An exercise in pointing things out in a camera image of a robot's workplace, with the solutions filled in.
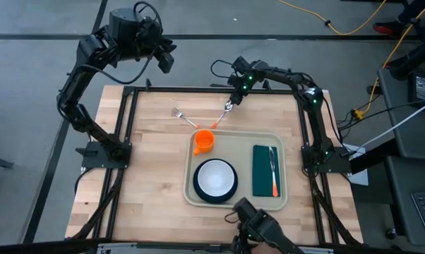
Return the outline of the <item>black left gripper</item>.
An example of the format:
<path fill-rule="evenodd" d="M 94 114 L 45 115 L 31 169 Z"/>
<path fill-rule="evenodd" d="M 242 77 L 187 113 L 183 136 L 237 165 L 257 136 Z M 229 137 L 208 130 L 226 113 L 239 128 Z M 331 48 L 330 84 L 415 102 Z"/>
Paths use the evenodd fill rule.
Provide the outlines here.
<path fill-rule="evenodd" d="M 144 17 L 143 34 L 140 38 L 142 39 L 142 52 L 147 55 L 152 53 L 157 60 L 162 58 L 163 50 L 165 53 L 171 54 L 177 48 L 172 40 L 162 36 L 162 26 L 160 23 L 150 17 Z"/>

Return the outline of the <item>orange-handled metal spoon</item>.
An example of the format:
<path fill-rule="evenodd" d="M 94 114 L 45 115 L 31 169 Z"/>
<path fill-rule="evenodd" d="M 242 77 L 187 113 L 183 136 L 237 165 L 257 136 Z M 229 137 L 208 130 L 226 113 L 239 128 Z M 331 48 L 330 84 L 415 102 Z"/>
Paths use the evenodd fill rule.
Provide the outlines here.
<path fill-rule="evenodd" d="M 219 125 L 219 123 L 221 122 L 221 120 L 223 119 L 223 117 L 225 116 L 226 113 L 230 112 L 233 109 L 233 104 L 231 103 L 231 101 L 227 101 L 225 103 L 224 106 L 224 111 L 222 112 L 222 114 L 219 116 L 219 118 L 216 120 L 216 122 L 214 122 L 214 124 L 211 126 L 212 129 L 216 129 L 217 126 Z"/>

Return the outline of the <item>beige plastic tray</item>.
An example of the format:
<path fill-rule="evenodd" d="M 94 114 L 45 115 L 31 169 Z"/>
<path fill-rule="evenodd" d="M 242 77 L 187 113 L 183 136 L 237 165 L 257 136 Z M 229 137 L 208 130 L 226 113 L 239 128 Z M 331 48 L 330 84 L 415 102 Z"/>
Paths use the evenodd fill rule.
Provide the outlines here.
<path fill-rule="evenodd" d="M 191 205 L 200 207 L 233 208 L 242 198 L 246 198 L 257 209 L 266 211 L 281 210 L 287 203 L 288 191 L 285 170 L 285 147 L 282 139 L 273 133 L 246 132 L 230 130 L 211 130 L 215 136 L 215 144 L 211 152 L 194 155 L 194 131 L 188 140 L 186 152 L 186 170 L 184 180 L 184 197 Z M 280 168 L 281 197 L 256 197 L 252 194 L 252 156 L 253 146 L 275 146 L 277 148 Z M 200 163 L 208 159 L 223 159 L 229 162 L 237 172 L 239 184 L 236 193 L 221 204 L 211 204 L 201 200 L 193 188 L 193 174 Z"/>

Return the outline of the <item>orange plastic cup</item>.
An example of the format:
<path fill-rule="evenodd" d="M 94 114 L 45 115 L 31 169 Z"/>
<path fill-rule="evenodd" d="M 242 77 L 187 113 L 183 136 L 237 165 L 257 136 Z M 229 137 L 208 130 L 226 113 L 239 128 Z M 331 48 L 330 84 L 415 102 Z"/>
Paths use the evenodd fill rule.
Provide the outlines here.
<path fill-rule="evenodd" d="M 211 152 L 215 144 L 215 136 L 212 131 L 199 130 L 194 136 L 194 155 Z"/>

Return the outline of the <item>orange-handled metal fork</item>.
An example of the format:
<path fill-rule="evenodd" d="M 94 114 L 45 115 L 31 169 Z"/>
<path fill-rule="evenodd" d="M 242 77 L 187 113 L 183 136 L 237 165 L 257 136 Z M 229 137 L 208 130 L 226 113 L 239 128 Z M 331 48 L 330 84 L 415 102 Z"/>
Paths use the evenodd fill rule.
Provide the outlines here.
<path fill-rule="evenodd" d="M 176 107 L 174 107 L 174 108 L 172 109 L 172 112 L 173 112 L 173 114 L 174 114 L 177 118 L 180 118 L 180 119 L 185 120 L 186 122 L 188 122 L 189 124 L 191 124 L 194 128 L 196 128 L 196 129 L 199 129 L 199 128 L 200 128 L 200 126 L 199 126 L 199 125 L 195 124 L 193 121 L 191 121 L 190 119 L 186 118 L 186 117 L 184 116 L 184 114 L 183 114 L 181 111 L 179 111 Z"/>

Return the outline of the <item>dark green cloth napkin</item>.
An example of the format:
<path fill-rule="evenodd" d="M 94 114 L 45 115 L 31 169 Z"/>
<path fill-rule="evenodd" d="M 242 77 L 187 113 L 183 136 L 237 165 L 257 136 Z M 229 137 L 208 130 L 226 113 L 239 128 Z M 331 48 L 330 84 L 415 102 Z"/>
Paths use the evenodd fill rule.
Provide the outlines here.
<path fill-rule="evenodd" d="M 278 162 L 277 148 L 275 146 L 254 145 L 252 156 L 252 194 L 256 197 L 273 197 L 272 171 L 270 167 L 269 147 L 275 154 L 275 176 L 277 181 L 278 196 L 280 198 L 280 168 Z"/>

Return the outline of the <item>orange-handled metal knife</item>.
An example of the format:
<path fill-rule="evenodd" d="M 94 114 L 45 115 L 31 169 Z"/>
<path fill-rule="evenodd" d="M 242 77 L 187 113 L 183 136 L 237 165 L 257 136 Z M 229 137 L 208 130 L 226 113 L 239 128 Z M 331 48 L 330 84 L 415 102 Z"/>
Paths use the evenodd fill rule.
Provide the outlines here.
<path fill-rule="evenodd" d="M 275 154 L 271 147 L 269 147 L 269 155 L 270 155 L 270 167 L 272 171 L 272 181 L 273 181 L 272 192 L 273 192 L 273 197 L 277 197 L 279 194 L 278 194 L 277 181 L 275 176 Z"/>

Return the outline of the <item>white ribbed bowl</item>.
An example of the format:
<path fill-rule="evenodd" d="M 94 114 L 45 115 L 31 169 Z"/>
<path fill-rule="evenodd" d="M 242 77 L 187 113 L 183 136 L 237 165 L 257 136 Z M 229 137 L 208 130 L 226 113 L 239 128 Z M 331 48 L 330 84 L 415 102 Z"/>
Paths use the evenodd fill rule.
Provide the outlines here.
<path fill-rule="evenodd" d="M 198 172 L 198 185 L 207 195 L 226 195 L 234 185 L 234 172 L 228 163 L 214 159 L 206 162 Z"/>

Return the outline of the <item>dark blue round plate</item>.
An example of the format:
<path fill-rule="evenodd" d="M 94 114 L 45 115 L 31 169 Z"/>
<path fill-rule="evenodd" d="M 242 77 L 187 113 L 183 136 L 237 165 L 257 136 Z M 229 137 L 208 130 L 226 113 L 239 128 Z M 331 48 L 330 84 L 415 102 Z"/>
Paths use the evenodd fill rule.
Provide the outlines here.
<path fill-rule="evenodd" d="M 200 187 L 198 185 L 198 172 L 199 172 L 200 167 L 203 166 L 206 162 L 208 162 L 210 160 L 214 160 L 214 159 L 205 160 L 204 162 L 200 163 L 199 166 L 194 171 L 193 188 L 194 188 L 194 191 L 196 192 L 197 196 L 201 200 L 203 200 L 207 203 L 211 203 L 211 204 L 221 204 L 221 203 L 227 202 L 236 193 L 237 187 L 238 187 L 238 184 L 239 184 L 239 179 L 238 179 L 236 170 L 234 169 L 234 167 L 229 162 L 226 162 L 223 159 L 218 159 L 218 160 L 222 160 L 223 162 L 228 163 L 228 165 L 230 165 L 230 167 L 232 168 L 232 171 L 234 172 L 234 185 L 232 186 L 232 189 L 226 195 L 223 195 L 223 196 L 220 196 L 220 197 L 213 197 L 213 196 L 209 196 L 209 195 L 205 194 L 200 189 Z"/>

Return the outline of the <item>white paper sheet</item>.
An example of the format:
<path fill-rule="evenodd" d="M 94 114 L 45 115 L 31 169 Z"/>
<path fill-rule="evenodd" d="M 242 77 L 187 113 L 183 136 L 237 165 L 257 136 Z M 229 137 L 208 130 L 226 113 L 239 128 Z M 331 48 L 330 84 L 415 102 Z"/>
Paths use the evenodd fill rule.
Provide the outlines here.
<path fill-rule="evenodd" d="M 366 149 L 358 148 L 355 145 L 350 145 L 345 143 L 345 147 L 349 152 L 355 151 L 354 154 L 349 156 L 349 159 L 354 159 L 356 157 L 359 157 L 363 155 L 366 152 Z M 347 179 L 350 183 L 357 184 L 360 186 L 368 186 L 369 184 L 369 178 L 368 178 L 368 171 L 367 169 L 364 169 L 363 171 L 360 171 L 358 173 L 347 173 L 346 174 Z"/>

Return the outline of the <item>grey side table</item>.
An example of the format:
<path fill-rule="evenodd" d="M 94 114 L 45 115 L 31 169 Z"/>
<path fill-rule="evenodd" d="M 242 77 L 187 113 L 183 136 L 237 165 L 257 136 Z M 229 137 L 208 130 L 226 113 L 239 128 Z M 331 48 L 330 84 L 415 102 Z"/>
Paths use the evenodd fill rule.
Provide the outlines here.
<path fill-rule="evenodd" d="M 408 82 L 394 79 L 388 69 L 378 71 L 378 78 L 388 116 L 393 126 L 400 123 L 393 133 L 401 156 L 425 159 L 425 110 L 403 122 L 417 108 L 408 104 Z"/>

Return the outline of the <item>person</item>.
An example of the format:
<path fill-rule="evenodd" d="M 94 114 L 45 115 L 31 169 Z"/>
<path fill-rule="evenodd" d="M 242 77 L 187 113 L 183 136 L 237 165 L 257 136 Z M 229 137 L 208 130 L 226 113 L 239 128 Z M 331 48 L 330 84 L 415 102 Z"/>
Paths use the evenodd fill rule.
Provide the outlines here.
<path fill-rule="evenodd" d="M 373 28 L 376 32 L 381 34 L 388 35 L 393 38 L 399 38 L 407 24 L 413 18 L 416 18 L 424 9 L 425 0 L 413 0 L 394 21 L 375 23 Z"/>

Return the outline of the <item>black desk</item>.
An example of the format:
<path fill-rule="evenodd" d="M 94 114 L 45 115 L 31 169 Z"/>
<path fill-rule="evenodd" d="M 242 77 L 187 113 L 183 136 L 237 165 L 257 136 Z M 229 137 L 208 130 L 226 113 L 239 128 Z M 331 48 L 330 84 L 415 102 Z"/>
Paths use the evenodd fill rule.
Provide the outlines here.
<path fill-rule="evenodd" d="M 425 228 L 412 199 L 412 194 L 425 192 L 425 159 L 412 159 L 400 155 L 393 138 L 350 160 L 352 173 L 384 166 L 393 216 L 394 230 L 417 246 L 425 246 Z"/>

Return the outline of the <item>black metal table frame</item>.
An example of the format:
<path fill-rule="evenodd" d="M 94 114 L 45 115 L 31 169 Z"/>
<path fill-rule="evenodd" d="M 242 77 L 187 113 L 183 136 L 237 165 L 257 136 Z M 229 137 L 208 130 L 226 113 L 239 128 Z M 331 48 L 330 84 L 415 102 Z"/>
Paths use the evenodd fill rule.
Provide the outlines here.
<path fill-rule="evenodd" d="M 188 126 L 170 115 L 180 107 L 202 123 L 208 123 L 228 99 L 227 88 L 138 87 L 136 115 L 130 140 L 131 163 L 124 171 L 112 236 L 80 238 L 82 224 L 98 206 L 105 173 L 94 169 L 80 181 L 66 240 L 81 250 L 101 243 L 136 243 L 149 248 L 227 250 L 237 234 L 225 221 L 226 210 L 188 204 L 181 184 L 187 151 Z M 349 252 L 362 245 L 357 212 L 349 183 L 338 174 L 316 178 L 319 190 L 329 193 L 339 226 L 316 199 L 310 179 L 302 171 L 301 147 L 313 136 L 308 119 L 289 90 L 257 89 L 228 119 L 229 130 L 267 130 L 282 137 L 287 158 L 289 200 L 273 217 L 285 235 L 300 246 L 342 248 Z"/>

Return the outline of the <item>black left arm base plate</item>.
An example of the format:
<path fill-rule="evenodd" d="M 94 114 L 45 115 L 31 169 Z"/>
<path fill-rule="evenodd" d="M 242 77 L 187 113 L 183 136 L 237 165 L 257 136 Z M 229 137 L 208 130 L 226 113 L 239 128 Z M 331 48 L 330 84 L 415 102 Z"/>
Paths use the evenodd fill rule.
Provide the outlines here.
<path fill-rule="evenodd" d="M 115 158 L 99 142 L 88 142 L 86 147 L 77 147 L 76 152 L 83 156 L 82 167 L 125 169 L 129 165 L 132 144 L 121 145 L 121 153 Z"/>

